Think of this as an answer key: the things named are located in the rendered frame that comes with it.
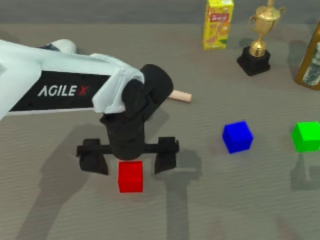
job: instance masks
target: juice box logo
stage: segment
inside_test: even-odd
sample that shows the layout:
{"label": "juice box logo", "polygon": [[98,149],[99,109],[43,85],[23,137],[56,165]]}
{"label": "juice box logo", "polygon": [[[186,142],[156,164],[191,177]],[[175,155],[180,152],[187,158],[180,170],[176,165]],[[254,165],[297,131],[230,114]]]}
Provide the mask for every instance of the juice box logo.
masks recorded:
{"label": "juice box logo", "polygon": [[229,13],[213,13],[210,16],[210,22],[227,22]]}

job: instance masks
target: trophy handle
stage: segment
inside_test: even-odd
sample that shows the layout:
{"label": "trophy handle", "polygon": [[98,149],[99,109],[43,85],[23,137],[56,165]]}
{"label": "trophy handle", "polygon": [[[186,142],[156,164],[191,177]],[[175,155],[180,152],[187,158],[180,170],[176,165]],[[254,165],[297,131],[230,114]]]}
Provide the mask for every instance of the trophy handle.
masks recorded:
{"label": "trophy handle", "polygon": [[280,7],[279,8],[279,13],[280,13],[280,16],[282,17],[286,13],[286,7],[285,6]]}
{"label": "trophy handle", "polygon": [[249,18],[249,21],[248,21],[249,28],[250,28],[250,30],[251,30],[252,32],[257,33],[257,30],[252,27],[252,22],[253,22],[253,20],[254,20],[254,22],[256,22],[257,16],[253,15],[253,16],[251,16],[251,17]]}

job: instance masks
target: gold trophy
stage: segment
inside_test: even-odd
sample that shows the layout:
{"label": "gold trophy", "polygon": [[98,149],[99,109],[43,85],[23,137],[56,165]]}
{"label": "gold trophy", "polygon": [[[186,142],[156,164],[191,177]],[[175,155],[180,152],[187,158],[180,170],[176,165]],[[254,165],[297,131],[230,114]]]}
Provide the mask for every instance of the gold trophy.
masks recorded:
{"label": "gold trophy", "polygon": [[264,37],[271,32],[285,11],[285,7],[275,8],[275,0],[268,0],[267,6],[258,7],[255,15],[249,18],[250,30],[257,33],[258,38],[250,46],[245,47],[242,55],[237,59],[238,64],[247,75],[253,76],[270,69],[270,53],[266,48]]}

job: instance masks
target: red x letter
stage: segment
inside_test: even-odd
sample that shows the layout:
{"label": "red x letter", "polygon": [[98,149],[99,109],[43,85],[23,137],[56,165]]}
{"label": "red x letter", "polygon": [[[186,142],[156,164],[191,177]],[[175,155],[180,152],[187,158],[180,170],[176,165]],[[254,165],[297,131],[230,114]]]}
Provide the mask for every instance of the red x letter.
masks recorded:
{"label": "red x letter", "polygon": [[87,94],[88,86],[80,86],[79,96],[85,96]]}

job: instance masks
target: red cube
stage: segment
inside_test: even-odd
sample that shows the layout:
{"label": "red cube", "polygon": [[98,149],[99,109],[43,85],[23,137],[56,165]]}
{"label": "red cube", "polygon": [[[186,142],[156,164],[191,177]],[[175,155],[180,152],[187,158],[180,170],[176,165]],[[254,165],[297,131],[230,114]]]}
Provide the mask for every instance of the red cube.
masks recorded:
{"label": "red cube", "polygon": [[142,193],[144,174],[142,161],[119,161],[118,186],[120,193]]}

